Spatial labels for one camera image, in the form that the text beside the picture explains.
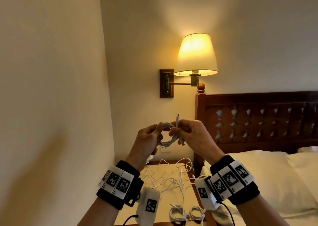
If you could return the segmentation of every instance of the wooden bed frame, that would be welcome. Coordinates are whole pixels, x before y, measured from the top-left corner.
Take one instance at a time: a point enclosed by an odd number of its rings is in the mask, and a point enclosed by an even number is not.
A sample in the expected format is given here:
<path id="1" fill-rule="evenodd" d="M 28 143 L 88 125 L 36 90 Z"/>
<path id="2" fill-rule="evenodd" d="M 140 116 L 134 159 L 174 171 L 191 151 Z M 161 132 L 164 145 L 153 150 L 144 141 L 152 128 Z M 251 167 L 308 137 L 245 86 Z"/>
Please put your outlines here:
<path id="1" fill-rule="evenodd" d="M 224 153 L 251 150 L 296 153 L 318 145 L 318 91 L 196 94 L 196 120 L 203 122 Z M 194 153 L 195 176 L 204 159 Z"/>

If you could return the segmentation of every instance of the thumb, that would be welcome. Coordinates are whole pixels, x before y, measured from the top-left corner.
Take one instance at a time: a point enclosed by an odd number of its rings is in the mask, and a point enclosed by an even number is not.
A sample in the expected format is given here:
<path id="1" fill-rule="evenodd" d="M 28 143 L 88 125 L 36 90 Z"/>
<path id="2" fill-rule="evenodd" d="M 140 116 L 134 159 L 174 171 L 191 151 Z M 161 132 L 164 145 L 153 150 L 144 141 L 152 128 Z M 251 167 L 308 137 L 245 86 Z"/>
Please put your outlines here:
<path id="1" fill-rule="evenodd" d="M 158 137 L 161 134 L 163 127 L 164 127 L 164 123 L 160 122 L 159 124 L 157 124 L 155 130 L 151 134 L 154 135 L 155 137 Z"/>
<path id="2" fill-rule="evenodd" d="M 190 133 L 185 132 L 184 130 L 182 130 L 179 127 L 172 127 L 170 129 L 170 131 L 174 134 L 177 135 L 179 137 L 182 137 L 183 139 L 187 140 L 187 138 L 189 137 Z"/>

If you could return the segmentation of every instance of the hand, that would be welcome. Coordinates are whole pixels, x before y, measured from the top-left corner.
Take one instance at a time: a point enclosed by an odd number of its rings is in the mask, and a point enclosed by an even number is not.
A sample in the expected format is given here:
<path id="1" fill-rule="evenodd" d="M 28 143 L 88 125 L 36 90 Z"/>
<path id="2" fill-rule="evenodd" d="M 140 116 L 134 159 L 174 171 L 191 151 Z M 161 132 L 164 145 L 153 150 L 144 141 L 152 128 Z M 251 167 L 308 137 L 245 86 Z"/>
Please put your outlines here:
<path id="1" fill-rule="evenodd" d="M 138 132 L 133 147 L 125 161 L 139 172 L 145 167 L 147 158 L 157 153 L 158 141 L 163 139 L 161 134 L 163 127 L 164 124 L 160 122 Z"/>
<path id="2" fill-rule="evenodd" d="M 180 120 L 178 127 L 171 128 L 169 132 L 169 136 L 174 134 L 181 136 L 195 153 L 202 156 L 211 165 L 225 156 L 199 120 Z"/>

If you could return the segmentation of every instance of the wall outlet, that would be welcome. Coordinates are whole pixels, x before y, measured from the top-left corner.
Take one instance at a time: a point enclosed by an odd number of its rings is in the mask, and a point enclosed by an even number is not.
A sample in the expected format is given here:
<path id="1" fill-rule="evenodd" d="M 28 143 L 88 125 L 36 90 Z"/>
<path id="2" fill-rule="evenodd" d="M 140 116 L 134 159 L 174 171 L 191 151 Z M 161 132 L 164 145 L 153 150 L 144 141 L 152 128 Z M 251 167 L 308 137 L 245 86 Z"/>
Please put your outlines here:
<path id="1" fill-rule="evenodd" d="M 171 146 L 168 146 L 168 147 L 162 146 L 161 152 L 171 152 Z"/>

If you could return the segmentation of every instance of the headboard finial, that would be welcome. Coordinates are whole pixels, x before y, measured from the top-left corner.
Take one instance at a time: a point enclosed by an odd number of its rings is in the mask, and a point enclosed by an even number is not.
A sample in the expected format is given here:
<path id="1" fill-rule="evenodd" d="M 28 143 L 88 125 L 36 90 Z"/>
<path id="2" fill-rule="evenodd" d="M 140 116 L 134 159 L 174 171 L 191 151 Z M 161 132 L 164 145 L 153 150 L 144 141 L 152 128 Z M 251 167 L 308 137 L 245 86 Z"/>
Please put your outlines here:
<path id="1" fill-rule="evenodd" d="M 198 88 L 198 93 L 204 93 L 205 84 L 199 83 L 199 86 L 197 88 Z"/>

